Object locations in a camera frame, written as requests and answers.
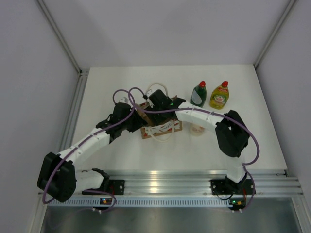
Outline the watermelon print canvas bag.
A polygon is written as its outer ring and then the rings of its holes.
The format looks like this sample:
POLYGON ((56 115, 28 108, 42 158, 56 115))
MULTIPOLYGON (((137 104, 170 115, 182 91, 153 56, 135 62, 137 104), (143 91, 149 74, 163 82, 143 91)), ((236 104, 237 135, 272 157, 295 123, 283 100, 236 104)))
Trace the watermelon print canvas bag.
POLYGON ((137 112, 147 122, 146 126, 140 128, 142 139, 152 138, 153 140, 158 142, 167 142, 170 140, 175 132, 183 130, 181 121, 166 120, 163 124, 155 125, 151 122, 149 117, 144 112, 139 109, 137 109, 137 112), (162 136, 165 134, 169 135, 166 139, 158 138, 158 136, 162 136))

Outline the green dish soap bottle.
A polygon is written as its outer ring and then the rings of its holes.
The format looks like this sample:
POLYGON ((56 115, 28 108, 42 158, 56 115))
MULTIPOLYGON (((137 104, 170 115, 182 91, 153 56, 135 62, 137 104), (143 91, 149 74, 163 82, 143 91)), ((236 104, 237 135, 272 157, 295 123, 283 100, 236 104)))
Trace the green dish soap bottle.
POLYGON ((191 104, 203 107, 207 99, 207 90, 205 81, 201 81, 192 91, 191 104))

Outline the white pump lotion bottle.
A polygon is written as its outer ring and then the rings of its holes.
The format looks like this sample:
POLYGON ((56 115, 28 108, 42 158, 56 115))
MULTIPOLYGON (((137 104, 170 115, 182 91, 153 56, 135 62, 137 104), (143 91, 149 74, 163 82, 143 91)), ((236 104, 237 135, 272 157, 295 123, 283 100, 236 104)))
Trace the white pump lotion bottle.
POLYGON ((205 132, 205 128, 197 124, 191 124, 190 133, 194 136, 201 136, 205 132))

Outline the yellow dish soap bottle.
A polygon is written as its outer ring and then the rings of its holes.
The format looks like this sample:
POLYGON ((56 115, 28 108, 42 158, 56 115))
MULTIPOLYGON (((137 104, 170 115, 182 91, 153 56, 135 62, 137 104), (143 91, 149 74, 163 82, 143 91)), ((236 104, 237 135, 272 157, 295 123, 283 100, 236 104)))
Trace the yellow dish soap bottle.
POLYGON ((216 87, 209 100, 210 107, 214 109, 223 109, 229 99, 228 81, 223 81, 218 87, 216 87))

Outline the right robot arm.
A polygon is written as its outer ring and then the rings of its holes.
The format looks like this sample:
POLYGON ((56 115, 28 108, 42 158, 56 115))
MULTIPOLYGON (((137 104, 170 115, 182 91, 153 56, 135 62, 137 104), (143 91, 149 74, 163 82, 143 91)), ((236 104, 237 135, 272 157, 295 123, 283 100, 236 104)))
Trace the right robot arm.
POLYGON ((241 158, 243 149, 248 145, 249 134, 239 114, 233 110, 227 114, 206 113, 204 109, 191 104, 185 99, 166 96, 162 90, 149 90, 143 95, 149 104, 146 115, 153 123, 165 120, 178 120, 192 123, 214 132, 219 149, 225 154, 227 174, 223 189, 230 194, 237 194, 244 187, 247 174, 241 158))

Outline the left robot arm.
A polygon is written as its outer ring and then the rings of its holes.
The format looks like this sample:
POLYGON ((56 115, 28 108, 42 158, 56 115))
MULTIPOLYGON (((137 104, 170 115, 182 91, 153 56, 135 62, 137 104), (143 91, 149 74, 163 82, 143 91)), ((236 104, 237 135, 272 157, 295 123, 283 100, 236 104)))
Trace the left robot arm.
POLYGON ((48 153, 43 160, 37 187, 43 190, 43 203, 50 195, 59 202, 67 201, 74 193, 104 194, 110 188, 110 176, 99 168, 78 168, 99 149, 120 137, 123 131, 135 132, 147 122, 135 108, 117 103, 107 119, 99 122, 83 139, 59 153, 48 153))

